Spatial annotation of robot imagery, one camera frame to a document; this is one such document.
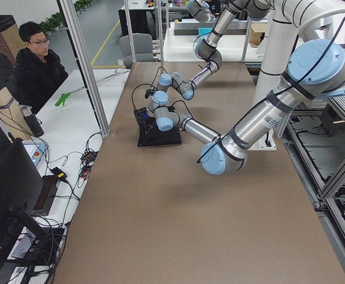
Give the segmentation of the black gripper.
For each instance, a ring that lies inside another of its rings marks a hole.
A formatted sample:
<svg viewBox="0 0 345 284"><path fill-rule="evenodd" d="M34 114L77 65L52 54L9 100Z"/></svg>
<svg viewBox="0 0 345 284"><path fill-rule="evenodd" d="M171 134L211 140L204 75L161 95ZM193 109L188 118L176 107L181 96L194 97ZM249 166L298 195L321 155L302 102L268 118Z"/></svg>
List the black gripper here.
<svg viewBox="0 0 345 284"><path fill-rule="evenodd" d="M144 121L141 124L141 129L143 130L143 133L151 133L154 130L153 123Z"/></svg>

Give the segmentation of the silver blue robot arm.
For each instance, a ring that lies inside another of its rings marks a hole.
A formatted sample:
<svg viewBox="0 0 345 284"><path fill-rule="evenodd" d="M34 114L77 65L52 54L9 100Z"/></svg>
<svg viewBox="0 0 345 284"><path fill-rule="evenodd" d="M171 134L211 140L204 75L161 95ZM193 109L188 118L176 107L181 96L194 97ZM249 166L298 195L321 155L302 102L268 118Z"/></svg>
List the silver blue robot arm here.
<svg viewBox="0 0 345 284"><path fill-rule="evenodd" d="M222 64L217 44L235 16L246 11L261 20L273 13L257 87L266 91L226 134L171 111L167 90L186 100ZM237 171L248 149L277 126L300 103L345 95L345 1L228 1L211 32L199 39L195 52L207 65L191 80L176 72L161 75L145 114L160 131L175 127L203 143L199 163L212 175Z"/></svg>
<svg viewBox="0 0 345 284"><path fill-rule="evenodd" d="M221 53L217 50L217 44L236 15L241 11L246 11L249 18L258 21L268 14L270 5L266 1L228 1L220 16L216 19L212 30L196 39L195 54L204 60L207 65L186 82L178 72L165 72L160 75L154 90L166 92L172 87L183 99L192 99L198 86L220 69L223 60Z"/></svg>

